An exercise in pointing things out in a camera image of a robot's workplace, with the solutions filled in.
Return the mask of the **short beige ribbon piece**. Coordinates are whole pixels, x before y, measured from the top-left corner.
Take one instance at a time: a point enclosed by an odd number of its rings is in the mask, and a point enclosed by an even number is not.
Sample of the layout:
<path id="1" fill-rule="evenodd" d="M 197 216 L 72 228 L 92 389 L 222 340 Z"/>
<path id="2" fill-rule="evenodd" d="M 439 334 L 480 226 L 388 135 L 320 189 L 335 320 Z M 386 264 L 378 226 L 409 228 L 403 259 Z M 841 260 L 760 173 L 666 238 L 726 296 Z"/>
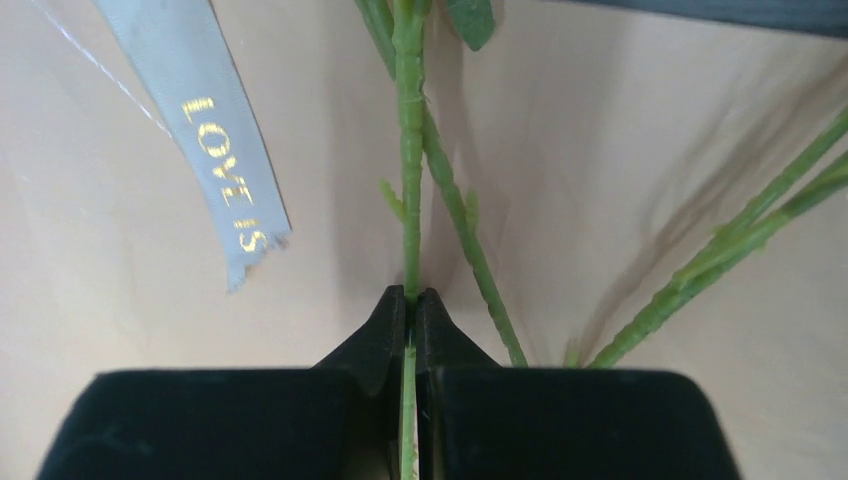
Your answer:
<path id="1" fill-rule="evenodd" d="M 237 291 L 291 231 L 268 152 L 208 1 L 99 1 L 122 51 L 190 163 Z"/>

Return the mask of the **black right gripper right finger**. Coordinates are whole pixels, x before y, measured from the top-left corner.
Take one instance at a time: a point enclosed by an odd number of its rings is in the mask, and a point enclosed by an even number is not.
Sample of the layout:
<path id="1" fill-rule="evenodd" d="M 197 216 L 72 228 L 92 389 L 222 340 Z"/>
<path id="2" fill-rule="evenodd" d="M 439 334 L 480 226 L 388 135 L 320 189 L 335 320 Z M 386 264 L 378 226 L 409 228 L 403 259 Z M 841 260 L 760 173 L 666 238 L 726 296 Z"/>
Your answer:
<path id="1" fill-rule="evenodd" d="M 415 313 L 425 479 L 736 479 L 700 387 L 676 372 L 494 361 L 437 291 Z"/>

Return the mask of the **orange wrapping paper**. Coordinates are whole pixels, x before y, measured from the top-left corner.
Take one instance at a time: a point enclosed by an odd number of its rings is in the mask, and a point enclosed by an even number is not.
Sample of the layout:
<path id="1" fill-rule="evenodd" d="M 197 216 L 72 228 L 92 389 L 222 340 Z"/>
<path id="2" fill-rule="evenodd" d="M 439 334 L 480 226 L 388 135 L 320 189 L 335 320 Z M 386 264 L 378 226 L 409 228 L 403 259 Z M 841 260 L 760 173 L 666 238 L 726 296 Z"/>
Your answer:
<path id="1" fill-rule="evenodd" d="M 351 1 L 217 1 L 293 228 L 236 293 L 202 190 L 89 1 L 1 5 L 1 475 L 99 372 L 310 365 L 399 279 L 394 87 Z M 427 100 L 529 362 L 590 360 L 847 104 L 840 40 L 442 1 Z M 847 196 L 793 220 L 622 360 L 714 404 L 747 479 L 847 475 Z"/>

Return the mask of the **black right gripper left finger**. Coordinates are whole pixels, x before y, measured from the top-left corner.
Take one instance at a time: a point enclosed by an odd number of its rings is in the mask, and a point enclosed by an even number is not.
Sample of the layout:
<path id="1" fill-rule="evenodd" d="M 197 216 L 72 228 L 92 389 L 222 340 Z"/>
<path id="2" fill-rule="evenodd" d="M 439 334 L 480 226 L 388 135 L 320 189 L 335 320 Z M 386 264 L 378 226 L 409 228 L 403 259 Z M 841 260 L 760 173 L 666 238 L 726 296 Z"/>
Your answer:
<path id="1" fill-rule="evenodd" d="M 133 369 L 77 397 L 41 479 L 396 479 L 405 298 L 309 368 Z"/>

